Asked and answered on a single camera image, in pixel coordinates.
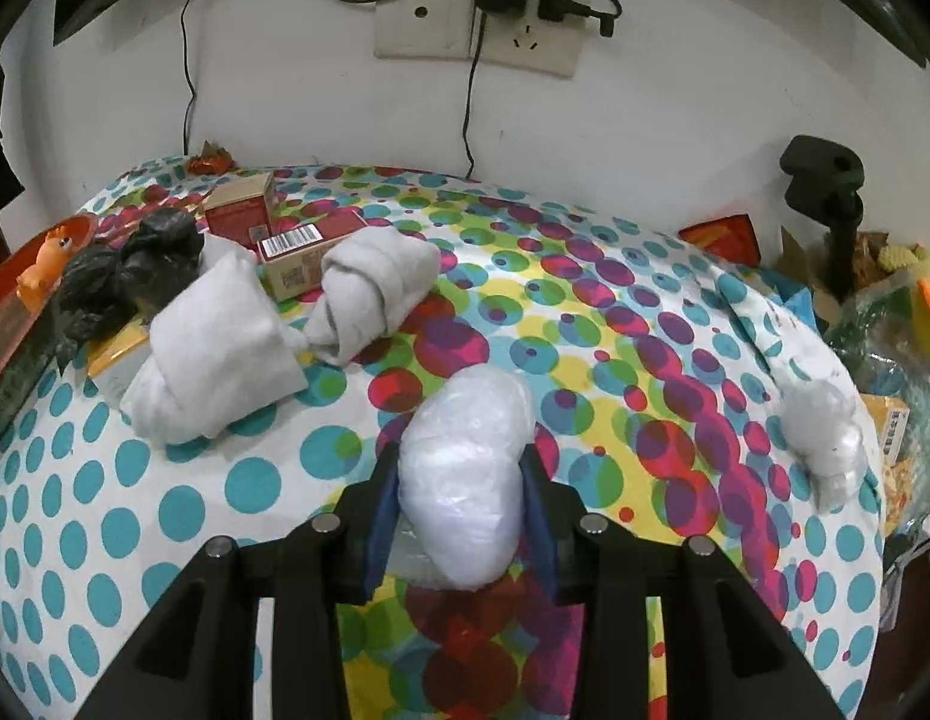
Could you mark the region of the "yellow medicine box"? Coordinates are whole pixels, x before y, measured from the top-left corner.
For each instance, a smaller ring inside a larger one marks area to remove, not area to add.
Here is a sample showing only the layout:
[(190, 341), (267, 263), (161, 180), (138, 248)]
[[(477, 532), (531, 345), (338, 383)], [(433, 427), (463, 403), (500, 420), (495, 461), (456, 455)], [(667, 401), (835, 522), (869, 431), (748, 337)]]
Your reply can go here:
[(145, 319), (134, 317), (112, 337), (91, 344), (88, 353), (88, 374), (102, 376), (115, 366), (138, 367), (151, 355), (149, 325)]

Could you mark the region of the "white plastic bag bundle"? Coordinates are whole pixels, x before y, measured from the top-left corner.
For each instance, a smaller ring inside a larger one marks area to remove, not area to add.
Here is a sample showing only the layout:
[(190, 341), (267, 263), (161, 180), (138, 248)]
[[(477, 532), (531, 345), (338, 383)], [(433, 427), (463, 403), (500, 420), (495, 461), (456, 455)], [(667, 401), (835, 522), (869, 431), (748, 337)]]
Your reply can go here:
[(387, 571), (426, 589), (471, 592), (496, 582), (519, 546), (519, 461), (533, 434), (522, 377), (492, 364), (455, 372), (401, 436), (400, 520)]

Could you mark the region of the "black plastic bag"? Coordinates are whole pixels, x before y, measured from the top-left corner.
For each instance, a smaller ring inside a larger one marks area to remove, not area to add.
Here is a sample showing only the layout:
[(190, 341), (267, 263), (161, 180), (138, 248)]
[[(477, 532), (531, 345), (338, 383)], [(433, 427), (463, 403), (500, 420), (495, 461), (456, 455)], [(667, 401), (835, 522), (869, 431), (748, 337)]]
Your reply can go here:
[(159, 208), (120, 247), (94, 244), (74, 255), (55, 294), (60, 353), (71, 359), (134, 317), (156, 316), (198, 278), (203, 247), (190, 213)]

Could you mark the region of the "small white plastic bundle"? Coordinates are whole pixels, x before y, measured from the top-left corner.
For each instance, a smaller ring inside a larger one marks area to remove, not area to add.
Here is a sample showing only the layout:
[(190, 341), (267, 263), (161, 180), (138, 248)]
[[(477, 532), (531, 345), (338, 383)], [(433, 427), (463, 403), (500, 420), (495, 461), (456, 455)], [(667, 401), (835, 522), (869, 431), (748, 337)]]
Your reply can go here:
[(818, 511), (847, 504), (869, 466), (852, 400), (828, 380), (790, 385), (782, 394), (781, 424), (785, 442), (812, 480)]

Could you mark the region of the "polka dot bed sheet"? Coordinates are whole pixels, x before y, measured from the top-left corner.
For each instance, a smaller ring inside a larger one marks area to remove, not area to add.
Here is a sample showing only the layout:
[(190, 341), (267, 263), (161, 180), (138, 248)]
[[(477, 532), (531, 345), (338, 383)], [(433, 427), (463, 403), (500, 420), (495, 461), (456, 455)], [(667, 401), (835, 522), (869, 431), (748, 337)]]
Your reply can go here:
[(528, 427), (543, 465), (636, 535), (711, 536), (839, 710), (877, 643), (878, 479), (818, 511), (781, 397), (831, 383), (823, 338), (750, 271), (616, 216), (434, 174), (293, 167), (300, 223), (355, 210), (439, 249), (433, 291), (346, 366), (184, 444), (140, 439), (83, 364), (50, 367), (0, 437), (0, 671), (70, 718), (208, 538), (263, 543), (366, 478), (457, 372), (470, 421)]

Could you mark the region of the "white rolled towel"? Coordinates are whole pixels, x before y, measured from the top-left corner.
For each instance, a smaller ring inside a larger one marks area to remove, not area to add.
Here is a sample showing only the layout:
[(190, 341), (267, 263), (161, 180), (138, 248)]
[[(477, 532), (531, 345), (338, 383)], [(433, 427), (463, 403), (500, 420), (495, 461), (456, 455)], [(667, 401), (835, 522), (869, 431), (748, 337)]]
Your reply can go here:
[(437, 245), (392, 226), (353, 232), (323, 255), (322, 294), (302, 329), (305, 348), (327, 364), (348, 364), (393, 335), (439, 273)]
[(304, 338), (281, 318), (250, 250), (208, 234), (200, 275), (149, 326), (149, 358), (120, 410), (154, 444), (213, 439), (307, 387)]

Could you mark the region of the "clutter pile with bags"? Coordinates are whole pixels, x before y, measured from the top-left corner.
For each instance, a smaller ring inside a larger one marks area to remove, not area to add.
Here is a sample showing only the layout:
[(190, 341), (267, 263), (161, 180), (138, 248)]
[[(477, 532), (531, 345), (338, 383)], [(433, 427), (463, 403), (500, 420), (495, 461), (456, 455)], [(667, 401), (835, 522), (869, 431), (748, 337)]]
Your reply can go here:
[(782, 231), (776, 270), (810, 288), (818, 328), (874, 415), (885, 532), (912, 535), (930, 514), (930, 249), (859, 232), (846, 299), (824, 284), (829, 254), (829, 241), (805, 247)]

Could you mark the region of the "round red tray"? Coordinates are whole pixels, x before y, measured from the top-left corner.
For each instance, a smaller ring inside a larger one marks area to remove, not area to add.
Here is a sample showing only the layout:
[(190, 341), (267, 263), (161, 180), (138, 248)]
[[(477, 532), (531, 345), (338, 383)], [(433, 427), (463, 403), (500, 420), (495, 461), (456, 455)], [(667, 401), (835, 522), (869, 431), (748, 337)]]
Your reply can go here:
[(87, 211), (70, 216), (35, 234), (0, 265), (0, 379), (11, 366), (14, 355), (22, 348), (52, 295), (52, 290), (47, 289), (42, 299), (29, 298), (22, 302), (17, 295), (17, 278), (40, 259), (40, 249), (52, 236), (70, 238), (73, 249), (81, 250), (92, 241), (96, 227), (95, 216)]

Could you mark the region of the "brown barcode box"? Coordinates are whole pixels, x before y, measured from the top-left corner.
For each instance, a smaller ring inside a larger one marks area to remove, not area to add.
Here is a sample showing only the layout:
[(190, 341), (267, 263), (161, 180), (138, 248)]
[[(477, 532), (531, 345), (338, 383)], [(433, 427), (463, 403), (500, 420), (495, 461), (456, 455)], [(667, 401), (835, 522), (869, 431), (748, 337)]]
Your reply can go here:
[(364, 226), (356, 210), (345, 208), (260, 241), (257, 249), (271, 296), (287, 301), (319, 288), (325, 254)]

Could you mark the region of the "white rolled towel right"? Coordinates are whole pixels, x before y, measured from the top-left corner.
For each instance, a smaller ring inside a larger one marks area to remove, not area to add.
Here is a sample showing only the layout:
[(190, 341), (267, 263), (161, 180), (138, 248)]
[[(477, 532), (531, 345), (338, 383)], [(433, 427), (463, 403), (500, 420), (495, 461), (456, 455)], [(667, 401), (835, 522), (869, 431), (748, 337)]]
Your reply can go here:
[(348, 364), (393, 335), (439, 273), (437, 245), (392, 226), (353, 232), (323, 255), (322, 294), (302, 329), (305, 348), (327, 364)]

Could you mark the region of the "red orange packet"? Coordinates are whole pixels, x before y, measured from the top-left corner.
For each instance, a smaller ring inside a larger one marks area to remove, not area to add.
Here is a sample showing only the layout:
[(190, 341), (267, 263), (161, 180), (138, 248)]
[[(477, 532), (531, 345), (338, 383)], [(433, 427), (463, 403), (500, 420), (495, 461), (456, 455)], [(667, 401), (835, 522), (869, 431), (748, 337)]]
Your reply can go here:
[(761, 265), (760, 244), (750, 216), (745, 213), (683, 227), (678, 238), (737, 265), (751, 268)]

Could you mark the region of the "red cigarette box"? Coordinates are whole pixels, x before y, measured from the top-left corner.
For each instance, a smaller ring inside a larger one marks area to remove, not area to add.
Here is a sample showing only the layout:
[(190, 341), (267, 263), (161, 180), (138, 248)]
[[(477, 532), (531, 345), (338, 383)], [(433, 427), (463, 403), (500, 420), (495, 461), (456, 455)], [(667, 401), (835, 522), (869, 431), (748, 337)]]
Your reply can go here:
[(257, 172), (216, 185), (203, 200), (203, 216), (211, 234), (255, 252), (271, 236), (273, 206), (273, 174)]

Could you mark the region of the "black barcode scanner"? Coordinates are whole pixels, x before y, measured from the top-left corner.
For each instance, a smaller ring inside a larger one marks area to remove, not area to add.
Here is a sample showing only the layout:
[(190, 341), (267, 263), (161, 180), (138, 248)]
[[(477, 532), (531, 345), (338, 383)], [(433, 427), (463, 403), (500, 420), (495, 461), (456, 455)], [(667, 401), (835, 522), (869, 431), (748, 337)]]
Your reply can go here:
[(836, 301), (854, 289), (854, 250), (863, 218), (859, 190), (865, 172), (851, 148), (812, 135), (796, 135), (779, 158), (790, 177), (785, 203), (799, 215), (826, 227), (831, 236), (824, 284)]

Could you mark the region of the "red candy wrapper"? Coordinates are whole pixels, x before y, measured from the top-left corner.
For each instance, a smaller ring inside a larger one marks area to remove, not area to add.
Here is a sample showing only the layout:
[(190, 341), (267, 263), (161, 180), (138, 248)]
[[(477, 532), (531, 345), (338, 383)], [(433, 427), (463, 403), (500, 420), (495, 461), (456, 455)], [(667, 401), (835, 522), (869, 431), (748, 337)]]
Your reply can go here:
[(206, 140), (200, 153), (187, 161), (187, 172), (192, 176), (222, 176), (234, 167), (232, 154), (219, 143)]

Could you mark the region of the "white wall socket plate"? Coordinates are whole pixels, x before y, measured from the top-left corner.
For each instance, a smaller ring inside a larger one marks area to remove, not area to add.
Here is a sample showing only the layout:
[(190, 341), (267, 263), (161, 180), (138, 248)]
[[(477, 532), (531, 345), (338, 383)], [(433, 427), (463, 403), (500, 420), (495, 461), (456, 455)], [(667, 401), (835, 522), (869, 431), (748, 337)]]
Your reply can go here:
[(572, 78), (587, 39), (597, 36), (595, 21), (541, 20), (538, 7), (540, 0), (527, 0), (522, 15), (483, 20), (473, 0), (387, 0), (374, 11), (372, 52), (378, 59), (465, 62), (481, 46), (479, 58), (488, 64)]

